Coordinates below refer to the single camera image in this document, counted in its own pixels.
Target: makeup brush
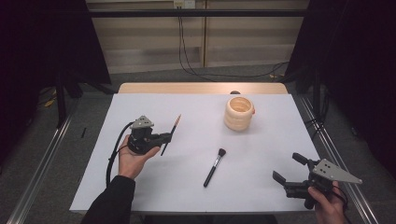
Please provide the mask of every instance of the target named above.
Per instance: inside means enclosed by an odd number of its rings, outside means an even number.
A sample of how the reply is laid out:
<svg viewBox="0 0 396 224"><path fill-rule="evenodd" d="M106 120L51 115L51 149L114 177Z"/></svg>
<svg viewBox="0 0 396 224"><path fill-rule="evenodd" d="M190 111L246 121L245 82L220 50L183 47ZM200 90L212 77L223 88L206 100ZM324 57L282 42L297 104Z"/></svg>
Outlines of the makeup brush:
<svg viewBox="0 0 396 224"><path fill-rule="evenodd" d="M226 153L226 151L225 151L224 149L222 149L222 148L219 149L218 158L216 159L215 164L213 164L213 167L212 167L212 169L210 170L209 175L207 176L206 181L205 181L205 183L204 183L204 187L205 187L205 188L206 188L207 185L209 184L210 178L212 178L212 175L215 173L216 167L218 166L218 164L219 164L219 162L220 162L220 160L221 160L221 157L223 157L223 156L225 155L225 153Z"/></svg>
<svg viewBox="0 0 396 224"><path fill-rule="evenodd" d="M180 117L181 117L181 115L179 115L179 116L177 117L177 120L176 120L176 122L175 122L175 125L174 125L174 127L172 128L172 131L171 131L171 136L173 136L173 133L175 132L175 129L176 129L177 125L178 125L178 121L180 120ZM168 144L166 143L165 146L163 147L163 152L161 152L161 156L163 155L163 153L165 152L165 150L166 150L167 147L168 147Z"/></svg>

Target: brush bristles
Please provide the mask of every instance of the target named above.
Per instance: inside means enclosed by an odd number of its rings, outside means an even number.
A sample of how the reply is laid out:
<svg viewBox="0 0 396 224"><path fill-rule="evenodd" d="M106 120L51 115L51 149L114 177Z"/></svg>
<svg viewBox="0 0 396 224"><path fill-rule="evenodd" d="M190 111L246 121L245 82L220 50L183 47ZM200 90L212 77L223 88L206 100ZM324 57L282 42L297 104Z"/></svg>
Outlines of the brush bristles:
<svg viewBox="0 0 396 224"><path fill-rule="evenodd" d="M225 155L225 152L226 152L226 151L225 151L224 149L222 149L222 148L219 149L219 156L221 156L221 157L224 156L224 155Z"/></svg>

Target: gray floor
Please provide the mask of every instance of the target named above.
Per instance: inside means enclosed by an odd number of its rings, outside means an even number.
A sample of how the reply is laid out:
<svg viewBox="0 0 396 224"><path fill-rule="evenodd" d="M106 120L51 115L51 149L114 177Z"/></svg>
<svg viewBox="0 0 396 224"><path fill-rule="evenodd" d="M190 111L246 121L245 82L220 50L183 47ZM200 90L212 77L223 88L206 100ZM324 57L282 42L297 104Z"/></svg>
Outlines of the gray floor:
<svg viewBox="0 0 396 224"><path fill-rule="evenodd" d="M196 69L196 71L200 74L210 72L233 76L254 76L265 74L272 67L272 65L235 66ZM282 67L276 73L280 75L284 70L285 67ZM268 76L211 78L215 81L273 81ZM119 74L113 75L112 80L113 84L107 86L113 90L117 90L121 83L131 81L207 81L196 75L189 75L182 70ZM293 94L303 120L309 120L300 101L300 96L295 94L294 83L287 84L287 88ZM59 145L52 163L49 164L49 170L39 186L39 191L34 195L35 199L26 217L22 218L23 223L79 223L82 218L81 215L71 213L68 209L84 174L112 99L111 95L105 95L90 86L82 85L82 89L84 95L79 100L66 97L69 107L77 104L76 113L71 118L64 139ZM42 95L40 100L48 99L48 94ZM7 223L18 199L34 176L35 169L55 134L56 124L56 104L51 107L38 106L32 124L4 163L3 173L0 176L0 223ZM361 190L371 205L378 222L393 223L396 218L394 214L396 211L396 181L372 157L367 144L352 133L351 127L347 118L331 101L325 123L326 130L349 171L363 179L364 184L361 185ZM312 127L308 127L307 130L310 134L315 131ZM328 155L317 136L314 138L314 144L319 155L322 158L327 158ZM362 223L353 202L350 202L349 207L347 215L352 223ZM276 214L276 218L279 223L316 223L312 212ZM140 223L136 216L133 216L133 223Z"/></svg>

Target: table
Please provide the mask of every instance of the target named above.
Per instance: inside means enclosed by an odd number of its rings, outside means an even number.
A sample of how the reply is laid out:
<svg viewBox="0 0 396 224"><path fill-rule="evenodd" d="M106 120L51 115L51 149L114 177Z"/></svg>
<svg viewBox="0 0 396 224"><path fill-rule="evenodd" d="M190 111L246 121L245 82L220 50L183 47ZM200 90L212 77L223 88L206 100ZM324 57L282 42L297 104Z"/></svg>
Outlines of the table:
<svg viewBox="0 0 396 224"><path fill-rule="evenodd" d="M230 91L244 93L255 104L256 114L246 132L231 131L222 122L225 103L232 97ZM291 159L294 151L318 159L294 101L285 93L286 88L279 83L123 84L120 93L113 97L70 210L84 213L103 191L106 160L115 143L112 139L117 139L120 128L127 123L125 118L137 119L144 111L155 123L154 133L170 132L179 112L182 118L164 156L150 159L136 179L133 211L142 214L306 211L304 200L287 198L283 188L272 179L273 169L286 178L294 178L290 181L307 179L306 167ZM228 152L209 187L204 188L219 147ZM116 174L117 166L116 160L112 175Z"/></svg>

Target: fingers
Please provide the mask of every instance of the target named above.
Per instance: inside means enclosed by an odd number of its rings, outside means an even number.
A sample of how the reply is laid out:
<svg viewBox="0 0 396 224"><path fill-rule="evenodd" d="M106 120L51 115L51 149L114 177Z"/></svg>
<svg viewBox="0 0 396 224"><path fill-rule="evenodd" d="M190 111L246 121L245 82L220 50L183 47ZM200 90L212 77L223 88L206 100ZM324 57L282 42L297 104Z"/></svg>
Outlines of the fingers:
<svg viewBox="0 0 396 224"><path fill-rule="evenodd" d="M134 152L131 151L131 149L129 149L129 148L127 147L127 145L128 145L128 138L129 138L129 134L127 134L127 135L125 136L125 138L124 138L122 144L120 145L120 152L121 152L122 150L128 150L128 152L129 152L130 154L134 155L134 156L141 156L141 155L135 154ZM148 153L146 153L145 155L143 155L143 157L144 157L146 160L148 160L148 159L150 159L151 157L155 156L155 154L157 154L157 153L160 151L160 149L161 149L160 147L154 147L154 148L152 148Z"/></svg>
<svg viewBox="0 0 396 224"><path fill-rule="evenodd" d="M335 186L335 188L332 188L332 191L336 194L341 194L341 190L338 187L338 181L333 181L332 185Z"/></svg>
<svg viewBox="0 0 396 224"><path fill-rule="evenodd" d="M323 207L324 210L330 211L332 209L332 205L330 202L327 200L327 198L317 189L309 187L308 188L309 194L317 200L318 203Z"/></svg>
<svg viewBox="0 0 396 224"><path fill-rule="evenodd" d="M150 151L148 151L148 153L146 153L145 157L148 159L150 159L151 157L155 156L155 154L157 154L160 151L160 147L154 147L152 148Z"/></svg>

